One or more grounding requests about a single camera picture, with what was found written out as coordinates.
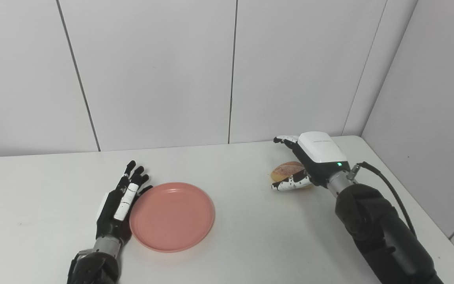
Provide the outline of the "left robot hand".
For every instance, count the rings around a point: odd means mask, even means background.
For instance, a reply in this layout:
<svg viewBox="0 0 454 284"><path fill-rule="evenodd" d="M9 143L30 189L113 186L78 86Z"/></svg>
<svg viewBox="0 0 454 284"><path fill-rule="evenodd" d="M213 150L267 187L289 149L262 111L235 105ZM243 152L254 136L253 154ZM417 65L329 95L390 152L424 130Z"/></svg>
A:
<svg viewBox="0 0 454 284"><path fill-rule="evenodd" d="M108 193L96 221L95 238L114 237L125 245L132 236L129 219L135 202L152 185L143 185L150 179L143 166L132 160L127 164L119 183Z"/></svg>

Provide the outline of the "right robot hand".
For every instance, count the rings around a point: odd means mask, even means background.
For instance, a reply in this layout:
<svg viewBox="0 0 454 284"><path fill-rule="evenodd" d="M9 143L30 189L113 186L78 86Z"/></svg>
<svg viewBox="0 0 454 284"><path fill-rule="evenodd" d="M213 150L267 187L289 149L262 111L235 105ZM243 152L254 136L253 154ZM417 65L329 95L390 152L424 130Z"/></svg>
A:
<svg viewBox="0 0 454 284"><path fill-rule="evenodd" d="M298 136L280 135L273 141L291 149L304 169L272 183L272 189L287 191L315 185L338 196L343 189L353 185L354 182L346 177L351 171L347 157L327 133L310 131Z"/></svg>

